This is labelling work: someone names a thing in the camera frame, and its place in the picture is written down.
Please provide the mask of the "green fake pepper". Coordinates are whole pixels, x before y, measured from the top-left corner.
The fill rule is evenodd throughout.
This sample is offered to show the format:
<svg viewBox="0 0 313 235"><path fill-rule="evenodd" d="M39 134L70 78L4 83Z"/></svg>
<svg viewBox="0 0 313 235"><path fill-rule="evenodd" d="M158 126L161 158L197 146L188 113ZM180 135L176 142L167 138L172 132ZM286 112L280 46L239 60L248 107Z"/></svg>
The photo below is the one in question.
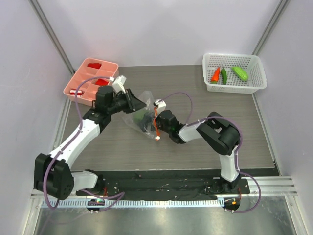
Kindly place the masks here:
<svg viewBox="0 0 313 235"><path fill-rule="evenodd" d="M140 121L142 121L143 118L144 118L145 113L146 113L145 110L139 110L139 111L134 112L134 114L133 114L133 120L134 120L135 122L140 122Z"/></svg>

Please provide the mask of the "orange fake carrot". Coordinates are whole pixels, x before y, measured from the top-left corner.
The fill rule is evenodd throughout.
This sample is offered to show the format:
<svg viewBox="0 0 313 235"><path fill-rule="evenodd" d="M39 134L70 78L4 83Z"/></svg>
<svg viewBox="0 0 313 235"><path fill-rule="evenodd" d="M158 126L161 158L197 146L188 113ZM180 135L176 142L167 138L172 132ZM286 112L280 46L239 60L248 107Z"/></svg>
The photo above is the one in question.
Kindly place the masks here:
<svg viewBox="0 0 313 235"><path fill-rule="evenodd" d="M220 71L221 71L221 68L218 67L215 72L214 72L214 75L212 76L211 78L211 83L212 84L217 84L218 81L219 81L219 77L220 77Z"/></svg>

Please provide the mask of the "clear orange zip top bag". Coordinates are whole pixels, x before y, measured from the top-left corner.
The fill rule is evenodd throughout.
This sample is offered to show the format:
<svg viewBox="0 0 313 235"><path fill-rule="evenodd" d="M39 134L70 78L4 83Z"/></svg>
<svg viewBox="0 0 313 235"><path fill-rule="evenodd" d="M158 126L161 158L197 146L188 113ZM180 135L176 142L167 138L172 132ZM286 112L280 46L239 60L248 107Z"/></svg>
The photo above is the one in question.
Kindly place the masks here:
<svg viewBox="0 0 313 235"><path fill-rule="evenodd" d="M144 134L153 140L160 140L160 133L155 128L154 97L151 91L144 91L139 99L146 104L146 107L130 114L124 114L122 119L126 125Z"/></svg>

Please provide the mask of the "dark green fake chili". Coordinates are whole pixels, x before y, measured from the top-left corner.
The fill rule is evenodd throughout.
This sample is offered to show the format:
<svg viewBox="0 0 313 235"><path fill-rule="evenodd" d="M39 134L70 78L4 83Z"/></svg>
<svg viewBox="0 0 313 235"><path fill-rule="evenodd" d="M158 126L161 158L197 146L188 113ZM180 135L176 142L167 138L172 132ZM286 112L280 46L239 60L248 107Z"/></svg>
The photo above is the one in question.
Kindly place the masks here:
<svg viewBox="0 0 313 235"><path fill-rule="evenodd" d="M227 72L226 72L225 68L221 69L221 76L223 79L223 85L226 85L226 83L227 83Z"/></svg>

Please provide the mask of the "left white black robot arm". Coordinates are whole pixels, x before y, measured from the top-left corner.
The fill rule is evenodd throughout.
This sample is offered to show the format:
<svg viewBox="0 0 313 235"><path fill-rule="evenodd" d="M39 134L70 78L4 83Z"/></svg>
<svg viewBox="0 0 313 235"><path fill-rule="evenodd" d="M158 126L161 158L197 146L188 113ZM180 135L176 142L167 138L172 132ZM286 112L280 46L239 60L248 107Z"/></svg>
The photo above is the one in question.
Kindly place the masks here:
<svg viewBox="0 0 313 235"><path fill-rule="evenodd" d="M71 168L86 146L107 127L111 116L127 114L146 107L130 89L115 92L111 86L100 87L92 107L84 114L76 130L49 154L35 159L34 188L49 196L65 200L73 191L87 189L100 195L104 189L102 175L95 171L71 172Z"/></svg>

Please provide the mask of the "green fake pea pod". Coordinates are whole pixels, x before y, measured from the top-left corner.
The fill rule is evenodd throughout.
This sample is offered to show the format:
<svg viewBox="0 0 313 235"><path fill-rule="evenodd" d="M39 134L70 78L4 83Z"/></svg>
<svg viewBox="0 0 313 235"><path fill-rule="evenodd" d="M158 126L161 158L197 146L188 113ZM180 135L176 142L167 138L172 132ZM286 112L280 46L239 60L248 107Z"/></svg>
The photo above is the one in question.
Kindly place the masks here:
<svg viewBox="0 0 313 235"><path fill-rule="evenodd" d="M242 69L241 67L233 66L231 67L233 72L238 76L238 78L242 81L248 81L249 76L248 73Z"/></svg>

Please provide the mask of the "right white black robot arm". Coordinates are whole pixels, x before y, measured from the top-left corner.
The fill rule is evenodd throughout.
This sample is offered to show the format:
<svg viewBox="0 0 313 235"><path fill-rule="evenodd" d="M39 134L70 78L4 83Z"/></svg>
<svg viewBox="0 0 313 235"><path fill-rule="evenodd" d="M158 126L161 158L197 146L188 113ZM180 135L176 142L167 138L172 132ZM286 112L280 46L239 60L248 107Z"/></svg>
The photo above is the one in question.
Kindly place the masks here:
<svg viewBox="0 0 313 235"><path fill-rule="evenodd" d="M160 139L160 131L167 133L176 144L204 139L219 154L221 174L217 183L218 192L233 193L238 188L241 178L238 149L242 139L239 129L228 119L211 112L206 118L182 124L170 110L165 110L157 115L145 112L134 120L143 133L155 132L152 137L156 140Z"/></svg>

